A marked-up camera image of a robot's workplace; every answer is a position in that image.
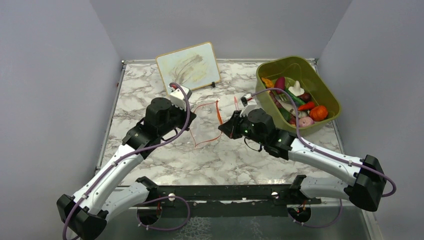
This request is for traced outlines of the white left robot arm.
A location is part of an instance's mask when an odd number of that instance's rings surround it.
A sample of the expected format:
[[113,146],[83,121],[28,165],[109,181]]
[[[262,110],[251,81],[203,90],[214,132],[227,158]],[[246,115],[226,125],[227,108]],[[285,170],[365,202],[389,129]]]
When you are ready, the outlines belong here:
[[107,164],[80,190],[63,194],[56,202],[64,223],[62,238],[67,231],[75,239],[95,240],[108,222],[137,203],[152,205],[157,191],[135,182],[116,193],[120,182],[153,150],[176,140],[188,130],[196,114],[191,112],[187,96],[156,97],[145,110],[145,116],[128,130],[121,145]]

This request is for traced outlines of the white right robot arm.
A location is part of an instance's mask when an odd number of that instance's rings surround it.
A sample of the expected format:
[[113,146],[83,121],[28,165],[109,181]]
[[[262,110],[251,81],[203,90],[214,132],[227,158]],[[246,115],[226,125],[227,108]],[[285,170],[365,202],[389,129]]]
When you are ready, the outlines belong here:
[[356,207],[378,210],[387,180],[379,160],[339,154],[312,144],[294,133],[277,128],[261,108],[242,116],[233,112],[218,129],[230,139],[246,138],[260,144],[271,156],[300,162],[322,170],[331,177],[306,177],[288,190],[289,199],[300,204],[316,197],[349,200]]

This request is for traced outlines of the clear zip bag orange zipper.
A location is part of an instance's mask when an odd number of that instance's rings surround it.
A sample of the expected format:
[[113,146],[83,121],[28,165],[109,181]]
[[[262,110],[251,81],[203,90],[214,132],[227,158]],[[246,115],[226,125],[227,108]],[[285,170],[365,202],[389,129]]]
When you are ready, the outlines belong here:
[[196,119],[192,122],[189,132],[194,148],[201,148],[210,142],[218,140],[222,135],[222,132],[218,130],[218,126],[223,123],[219,109],[219,99],[202,103],[196,106],[193,112],[196,114]]

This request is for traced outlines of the magenta toy beet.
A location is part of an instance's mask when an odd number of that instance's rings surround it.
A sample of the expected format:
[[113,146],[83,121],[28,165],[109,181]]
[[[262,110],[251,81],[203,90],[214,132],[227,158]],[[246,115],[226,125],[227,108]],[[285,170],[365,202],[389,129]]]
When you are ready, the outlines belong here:
[[274,83],[274,87],[280,90],[285,90],[286,88],[286,78],[284,76],[279,77],[275,83]]

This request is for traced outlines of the white toy mushroom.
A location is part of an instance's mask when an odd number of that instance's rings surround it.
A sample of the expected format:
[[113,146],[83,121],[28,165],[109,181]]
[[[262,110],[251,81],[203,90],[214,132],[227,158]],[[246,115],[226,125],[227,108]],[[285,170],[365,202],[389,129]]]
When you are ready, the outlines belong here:
[[298,80],[296,80],[293,86],[290,86],[288,90],[297,97],[305,93],[305,90],[301,87],[301,84]]

